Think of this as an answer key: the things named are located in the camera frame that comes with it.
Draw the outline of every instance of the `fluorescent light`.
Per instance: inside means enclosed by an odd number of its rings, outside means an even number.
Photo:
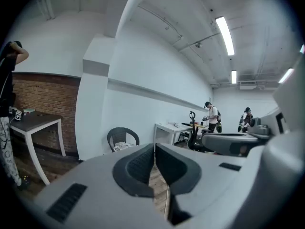
[[[283,83],[290,75],[291,73],[294,71],[294,69],[289,68],[287,70],[287,72],[285,73],[285,75],[282,77],[282,79],[279,81],[279,83]]]
[[[236,82],[237,82],[237,71],[232,71],[231,75],[232,75],[232,84],[236,84]]]
[[[301,52],[302,54],[304,54],[304,52],[305,52],[304,44],[302,45],[300,52]]]
[[[220,18],[216,19],[216,23],[220,29],[221,34],[223,35],[224,43],[225,43],[225,46],[227,47],[228,55],[229,56],[234,55],[233,42],[232,42],[229,27],[227,25],[227,22],[225,21],[225,18],[220,17]]]

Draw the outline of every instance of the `brick wall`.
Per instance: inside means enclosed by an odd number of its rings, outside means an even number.
[[[48,114],[61,115],[65,150],[77,152],[75,140],[75,108],[80,79],[44,75],[13,74],[15,107],[34,108]],[[33,143],[60,150],[57,125],[51,125],[32,135]]]

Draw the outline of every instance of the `person in white shirt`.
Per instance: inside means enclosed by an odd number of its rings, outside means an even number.
[[[205,107],[209,109],[209,116],[203,118],[209,121],[209,130],[211,132],[214,132],[215,127],[218,123],[217,117],[218,117],[218,110],[215,106],[213,106],[210,102],[205,103]]]

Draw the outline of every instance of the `textured black pad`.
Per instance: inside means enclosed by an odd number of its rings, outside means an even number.
[[[156,164],[171,189],[171,195],[189,193],[201,178],[200,166],[171,149],[156,144]]]
[[[82,184],[75,183],[71,185],[47,210],[47,215],[63,223],[86,189],[87,187]]]
[[[241,169],[241,166],[232,165],[232,164],[229,164],[229,163],[221,163],[219,166],[223,167],[223,168],[230,169],[230,170],[236,170],[236,171],[239,171]]]
[[[153,144],[149,144],[116,162],[112,175],[129,195],[153,198],[153,189],[148,186],[152,167]]]

